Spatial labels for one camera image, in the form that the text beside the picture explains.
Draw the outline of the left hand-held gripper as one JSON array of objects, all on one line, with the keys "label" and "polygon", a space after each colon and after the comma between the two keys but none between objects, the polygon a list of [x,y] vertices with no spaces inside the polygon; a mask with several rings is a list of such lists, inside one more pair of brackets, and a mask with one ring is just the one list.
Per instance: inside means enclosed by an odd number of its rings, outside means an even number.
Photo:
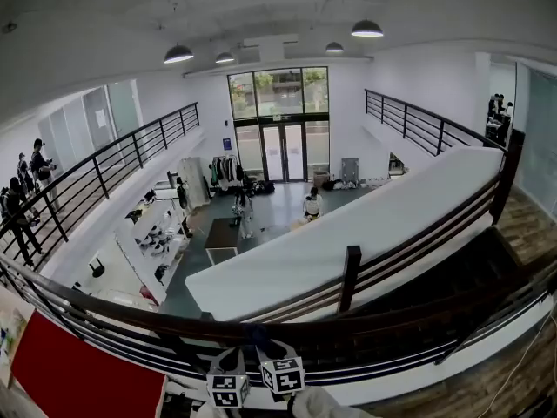
[{"label": "left hand-held gripper", "polygon": [[250,393],[243,349],[231,347],[216,355],[206,380],[208,395],[215,408],[242,408]]}]

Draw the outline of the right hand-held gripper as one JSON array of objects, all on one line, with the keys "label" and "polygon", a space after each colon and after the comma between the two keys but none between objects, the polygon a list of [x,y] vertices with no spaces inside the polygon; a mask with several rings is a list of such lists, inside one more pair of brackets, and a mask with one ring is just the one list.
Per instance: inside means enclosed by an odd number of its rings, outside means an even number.
[{"label": "right hand-held gripper", "polygon": [[293,394],[305,388],[305,370],[295,349],[282,342],[271,342],[271,360],[256,347],[263,384],[274,394]]}]

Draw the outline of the dark blue cloth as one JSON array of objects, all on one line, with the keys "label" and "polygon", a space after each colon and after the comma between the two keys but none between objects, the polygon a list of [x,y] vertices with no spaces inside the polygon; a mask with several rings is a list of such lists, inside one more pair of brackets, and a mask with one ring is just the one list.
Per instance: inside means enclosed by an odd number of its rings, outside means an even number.
[{"label": "dark blue cloth", "polygon": [[272,340],[269,338],[266,327],[256,323],[247,323],[243,325],[245,338],[255,347],[261,349],[269,347]]}]

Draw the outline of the dark wooden handrail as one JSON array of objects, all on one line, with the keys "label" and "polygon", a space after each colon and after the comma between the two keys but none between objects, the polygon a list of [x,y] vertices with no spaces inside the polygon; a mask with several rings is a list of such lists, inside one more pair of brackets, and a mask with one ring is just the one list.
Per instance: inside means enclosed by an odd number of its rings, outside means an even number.
[{"label": "dark wooden handrail", "polygon": [[[0,254],[4,275],[24,300],[82,340],[161,373],[201,380],[231,347],[247,353],[262,383],[247,323],[192,320],[125,307],[63,287]],[[363,381],[439,362],[518,321],[557,280],[557,247],[515,273],[443,300],[388,313],[293,324],[260,324],[292,346],[309,382]]]}]

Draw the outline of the person's right forearm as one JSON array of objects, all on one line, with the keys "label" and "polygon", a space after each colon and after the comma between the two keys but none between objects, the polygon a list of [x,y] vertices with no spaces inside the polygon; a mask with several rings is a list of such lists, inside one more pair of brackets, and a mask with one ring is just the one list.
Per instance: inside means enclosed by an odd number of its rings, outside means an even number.
[{"label": "person's right forearm", "polygon": [[290,418],[352,418],[350,408],[340,406],[320,387],[306,387],[288,401]]}]

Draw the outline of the black metal balcony railing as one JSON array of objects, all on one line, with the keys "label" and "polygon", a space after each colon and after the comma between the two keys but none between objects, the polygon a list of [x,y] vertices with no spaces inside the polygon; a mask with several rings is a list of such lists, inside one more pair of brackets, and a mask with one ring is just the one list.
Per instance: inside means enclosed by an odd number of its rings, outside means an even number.
[{"label": "black metal balcony railing", "polygon": [[365,89],[366,113],[417,145],[430,156],[457,146],[482,146],[507,153],[504,146],[437,113]]},{"label": "black metal balcony railing", "polygon": [[[104,109],[107,126],[99,129],[95,111]],[[28,252],[41,268],[68,242],[77,227],[131,175],[200,126],[198,106],[188,104],[145,125],[136,107],[113,108],[106,91],[97,89],[55,111],[39,123],[45,159],[57,166],[53,182],[25,196],[21,213],[39,242],[38,254],[24,235]],[[0,253],[24,264],[13,232],[0,216]]]}]

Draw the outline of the dark low table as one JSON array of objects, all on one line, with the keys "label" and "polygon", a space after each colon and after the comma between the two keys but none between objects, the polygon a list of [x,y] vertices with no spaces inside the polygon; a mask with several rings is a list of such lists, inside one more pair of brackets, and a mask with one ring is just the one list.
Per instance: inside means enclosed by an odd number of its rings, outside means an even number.
[{"label": "dark low table", "polygon": [[205,250],[237,249],[239,223],[234,218],[216,218],[211,223]]}]

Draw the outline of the red top table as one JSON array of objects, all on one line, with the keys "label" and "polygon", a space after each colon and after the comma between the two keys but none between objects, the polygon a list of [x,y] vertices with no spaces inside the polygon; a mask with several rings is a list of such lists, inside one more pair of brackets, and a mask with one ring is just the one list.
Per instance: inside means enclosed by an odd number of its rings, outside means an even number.
[{"label": "red top table", "polygon": [[158,418],[164,375],[78,339],[39,312],[11,372],[48,418]]}]

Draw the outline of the white work table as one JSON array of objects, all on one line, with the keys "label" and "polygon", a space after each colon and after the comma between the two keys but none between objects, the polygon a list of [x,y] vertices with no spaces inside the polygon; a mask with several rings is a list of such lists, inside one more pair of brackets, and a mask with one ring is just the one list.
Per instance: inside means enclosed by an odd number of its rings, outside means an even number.
[{"label": "white work table", "polygon": [[185,215],[175,199],[142,201],[115,230],[117,245],[156,305],[167,292],[190,239]]}]

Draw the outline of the white locker cabinet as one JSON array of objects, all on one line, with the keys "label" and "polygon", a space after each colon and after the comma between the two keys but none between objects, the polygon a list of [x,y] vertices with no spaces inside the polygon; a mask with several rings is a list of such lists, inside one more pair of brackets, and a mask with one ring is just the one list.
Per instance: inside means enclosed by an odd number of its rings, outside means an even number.
[{"label": "white locker cabinet", "polygon": [[199,157],[182,158],[178,161],[178,176],[185,184],[186,198],[191,209],[210,202]]}]

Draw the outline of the grey panel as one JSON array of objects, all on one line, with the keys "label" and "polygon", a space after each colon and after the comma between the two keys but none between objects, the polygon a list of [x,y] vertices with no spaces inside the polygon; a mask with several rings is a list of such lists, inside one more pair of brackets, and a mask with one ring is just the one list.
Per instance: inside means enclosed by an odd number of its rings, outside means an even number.
[{"label": "grey panel", "polygon": [[359,159],[342,158],[340,165],[340,177],[345,184],[359,184]]}]

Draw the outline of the dark staircase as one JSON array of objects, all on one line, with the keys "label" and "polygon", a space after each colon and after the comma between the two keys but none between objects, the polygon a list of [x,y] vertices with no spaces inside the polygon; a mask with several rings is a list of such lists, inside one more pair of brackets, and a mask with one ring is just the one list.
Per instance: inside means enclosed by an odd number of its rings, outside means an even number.
[{"label": "dark staircase", "polygon": [[433,268],[354,312],[362,316],[422,306],[488,285],[521,266],[508,241],[490,227]]}]

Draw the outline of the glass entrance door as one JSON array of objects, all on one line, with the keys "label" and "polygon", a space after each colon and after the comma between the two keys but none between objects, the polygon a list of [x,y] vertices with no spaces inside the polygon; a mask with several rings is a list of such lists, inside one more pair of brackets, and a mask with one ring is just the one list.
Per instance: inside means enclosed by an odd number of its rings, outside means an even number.
[{"label": "glass entrance door", "polygon": [[302,122],[278,122],[259,127],[263,172],[273,183],[308,180],[306,130]]}]

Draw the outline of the light wooden table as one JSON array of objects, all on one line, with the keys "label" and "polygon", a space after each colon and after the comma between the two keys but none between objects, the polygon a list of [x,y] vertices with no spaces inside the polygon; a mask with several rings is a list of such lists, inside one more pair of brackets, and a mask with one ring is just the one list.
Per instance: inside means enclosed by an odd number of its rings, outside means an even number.
[{"label": "light wooden table", "polygon": [[0,284],[0,384],[9,388],[11,366],[35,308]]}]

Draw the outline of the large window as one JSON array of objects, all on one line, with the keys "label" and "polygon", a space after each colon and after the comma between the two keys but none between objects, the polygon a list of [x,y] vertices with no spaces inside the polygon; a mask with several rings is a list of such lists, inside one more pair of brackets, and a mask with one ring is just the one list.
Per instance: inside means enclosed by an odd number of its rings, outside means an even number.
[{"label": "large window", "polygon": [[248,71],[227,79],[236,120],[329,112],[326,67]]}]

